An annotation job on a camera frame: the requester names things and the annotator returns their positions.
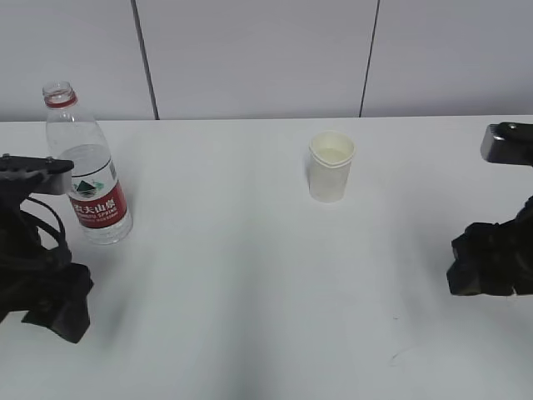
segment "green logo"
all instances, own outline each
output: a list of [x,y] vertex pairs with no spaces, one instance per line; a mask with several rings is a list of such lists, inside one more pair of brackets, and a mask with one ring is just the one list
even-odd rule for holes
[[74,191],[83,198],[91,198],[103,189],[103,183],[92,181],[81,181],[79,185],[74,184]]

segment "red bottle label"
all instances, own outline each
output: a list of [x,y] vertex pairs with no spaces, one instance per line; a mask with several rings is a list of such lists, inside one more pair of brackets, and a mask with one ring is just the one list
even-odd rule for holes
[[120,221],[126,214],[126,198],[117,182],[115,187],[97,200],[81,201],[70,197],[77,219],[87,228],[105,228]]
[[127,211],[126,198],[111,160],[94,173],[73,176],[68,196],[77,219],[86,228],[109,227]]

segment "wall seam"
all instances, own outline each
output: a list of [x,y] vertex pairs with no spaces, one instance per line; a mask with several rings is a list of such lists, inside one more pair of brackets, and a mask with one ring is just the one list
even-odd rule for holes
[[144,73],[147,78],[148,92],[150,93],[150,103],[152,104],[153,117],[159,119],[159,111],[157,110],[156,94],[153,90],[152,75],[150,74],[150,65],[148,64],[147,48],[144,44],[144,37],[142,35],[141,20],[139,19],[139,10],[137,9],[137,1],[131,0],[133,19],[135,21],[135,30],[137,31],[137,40],[139,42],[139,49],[141,50],[142,65]]
[[368,73],[370,72],[370,66],[372,62],[372,52],[374,50],[374,40],[376,39],[376,29],[377,29],[377,17],[380,13],[381,0],[377,0],[376,4],[376,16],[374,17],[374,28],[372,29],[372,37],[370,41],[370,48],[368,50],[368,60],[366,62],[366,72],[365,72],[365,83],[363,84],[363,93],[361,95],[361,106],[359,107],[359,118],[363,114],[363,107],[365,105],[365,96],[366,96],[366,85],[368,84]]

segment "bottle neck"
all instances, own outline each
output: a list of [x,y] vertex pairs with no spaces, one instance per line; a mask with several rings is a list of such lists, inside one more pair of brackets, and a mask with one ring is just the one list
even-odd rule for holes
[[62,95],[60,97],[51,96],[45,97],[44,102],[48,108],[58,109],[67,108],[77,103],[77,96],[74,91],[69,96]]
[[69,82],[50,82],[42,88],[44,102],[48,108],[66,108],[76,104],[76,92]]

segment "white wall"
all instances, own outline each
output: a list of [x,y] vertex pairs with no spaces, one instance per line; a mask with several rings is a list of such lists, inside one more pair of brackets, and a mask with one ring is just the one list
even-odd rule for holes
[[159,115],[355,117],[376,0],[137,0]]
[[153,119],[129,1],[2,0],[0,38],[0,120],[43,120],[50,80],[98,118]]
[[382,0],[364,117],[533,113],[531,0]]
[[[137,0],[161,118],[355,117],[377,0]],[[362,115],[533,113],[531,0],[381,0]],[[0,121],[153,119],[128,0],[0,0]]]

